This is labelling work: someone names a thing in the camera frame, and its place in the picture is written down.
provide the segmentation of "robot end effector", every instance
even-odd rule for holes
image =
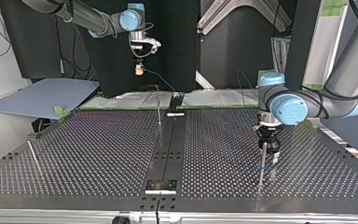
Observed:
[[[145,22],[144,4],[129,3],[122,12],[108,15],[85,5],[81,0],[22,0],[32,9],[60,16],[66,22],[73,22],[89,30],[94,38],[112,36],[130,32],[130,49],[135,61],[135,74],[144,73],[145,58],[155,54],[161,44],[154,38],[146,37],[146,31],[153,28],[153,23]]]

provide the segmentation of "thin metal stick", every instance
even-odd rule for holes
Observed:
[[[160,113],[160,108],[159,108],[159,104],[160,104],[160,101],[159,101],[159,88],[158,88],[157,85],[156,85],[156,89],[157,89],[158,126],[161,129],[161,113]]]
[[[34,147],[32,146],[31,141],[27,141],[27,143],[28,143],[28,146],[29,146],[30,149],[31,149],[32,155],[33,155],[33,157],[34,157],[34,160],[37,161],[37,157],[36,157],[36,154],[34,154]]]
[[[267,143],[264,143],[263,144],[263,149],[262,149],[262,152],[261,152],[261,169],[260,169],[260,179],[259,179],[259,182],[258,182],[258,185],[260,187],[263,186],[263,178],[264,178],[264,169],[265,169],[265,166],[266,166],[266,157],[267,157]]]

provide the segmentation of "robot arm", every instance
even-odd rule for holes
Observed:
[[[154,54],[161,44],[153,38],[146,37],[145,6],[129,3],[127,10],[108,15],[95,8],[89,7],[80,0],[22,0],[34,10],[60,16],[66,22],[73,22],[89,30],[94,38],[112,35],[117,38],[119,33],[130,32],[129,42],[135,59],[135,74],[144,73],[145,57]],[[143,54],[145,45],[151,45],[151,50]]]
[[[296,125],[305,118],[358,115],[358,26],[321,91],[289,91],[284,75],[258,79],[260,125]]]

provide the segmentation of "metal rod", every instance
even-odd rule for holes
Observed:
[[[324,88],[340,96],[358,95],[358,25]]]
[[[37,161],[37,157],[36,157],[36,154],[34,153],[34,147],[32,146],[31,141],[28,140],[27,143],[28,143],[28,146],[29,146],[30,149],[31,149],[32,155],[33,155],[33,157],[34,157],[34,160]]]
[[[267,157],[267,143],[264,143],[262,151],[261,151],[260,179],[258,181],[259,187],[263,186],[264,170],[265,170],[265,166],[266,166],[266,157]]]

